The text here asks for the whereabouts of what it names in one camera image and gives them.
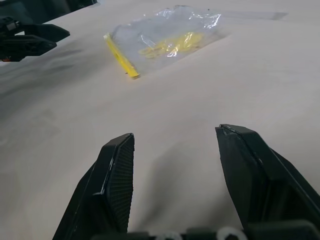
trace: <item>clear plastic bag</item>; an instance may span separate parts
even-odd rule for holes
[[[209,10],[177,5],[152,17],[119,25],[104,38],[128,74],[137,77],[213,42],[220,17]]]

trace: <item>yellow object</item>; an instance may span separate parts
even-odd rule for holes
[[[188,32],[177,38],[168,38],[158,42],[154,47],[146,47],[139,51],[148,59],[157,58],[163,54],[167,57],[175,57],[178,52],[191,52],[200,48],[203,33]]]
[[[110,34],[105,35],[104,40],[106,41],[106,44],[109,46],[115,59],[121,64],[121,66],[128,73],[128,75],[132,78],[138,77],[140,74],[137,72],[135,67],[130,63],[130,61],[117,48],[116,44],[111,39]]]

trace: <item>tabletop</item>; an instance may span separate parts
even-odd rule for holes
[[[222,13],[223,37],[130,79],[104,34],[175,4]],[[135,135],[129,231],[240,227],[215,127],[257,131],[320,191],[320,2],[102,0],[53,20],[54,50],[0,65],[0,233],[51,239],[101,147]]]

